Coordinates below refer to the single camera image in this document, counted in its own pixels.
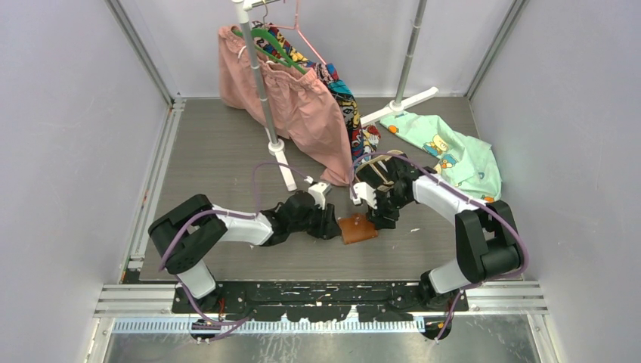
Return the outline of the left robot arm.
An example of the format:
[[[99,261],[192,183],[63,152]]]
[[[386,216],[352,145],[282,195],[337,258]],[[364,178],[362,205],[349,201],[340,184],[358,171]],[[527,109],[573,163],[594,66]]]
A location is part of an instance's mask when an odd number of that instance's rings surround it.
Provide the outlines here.
[[[210,202],[196,194],[147,229],[161,257],[160,268],[174,275],[184,287],[183,300],[202,312],[216,309],[221,289],[204,257],[221,242],[242,242],[272,247],[291,234],[306,233],[330,240],[341,234],[335,207],[321,206],[307,191],[297,191],[275,207],[242,213]]]

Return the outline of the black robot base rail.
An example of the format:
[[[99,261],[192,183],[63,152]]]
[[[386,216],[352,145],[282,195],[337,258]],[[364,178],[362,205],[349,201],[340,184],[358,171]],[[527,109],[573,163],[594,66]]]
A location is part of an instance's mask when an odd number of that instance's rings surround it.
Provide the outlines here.
[[[222,281],[197,304],[204,313],[230,320],[312,323],[344,321],[351,311],[360,322],[393,322],[469,308],[466,294],[454,290],[430,297],[420,281]]]

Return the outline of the brown leather card holder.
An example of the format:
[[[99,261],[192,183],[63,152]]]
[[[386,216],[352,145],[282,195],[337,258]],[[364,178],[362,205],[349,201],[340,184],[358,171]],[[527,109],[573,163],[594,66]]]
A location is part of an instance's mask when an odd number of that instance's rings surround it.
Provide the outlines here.
[[[378,237],[375,225],[364,214],[356,213],[338,220],[341,237],[346,245]]]

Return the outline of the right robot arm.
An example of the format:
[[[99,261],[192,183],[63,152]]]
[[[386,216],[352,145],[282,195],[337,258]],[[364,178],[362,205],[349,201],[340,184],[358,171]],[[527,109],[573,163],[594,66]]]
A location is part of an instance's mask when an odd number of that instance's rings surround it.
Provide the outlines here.
[[[454,259],[420,276],[418,294],[428,310],[439,310],[467,287],[526,267],[528,257],[507,203],[475,199],[432,170],[394,161],[368,166],[357,178],[367,190],[367,220],[377,230],[394,229],[401,209],[410,203],[430,207],[454,226]]]

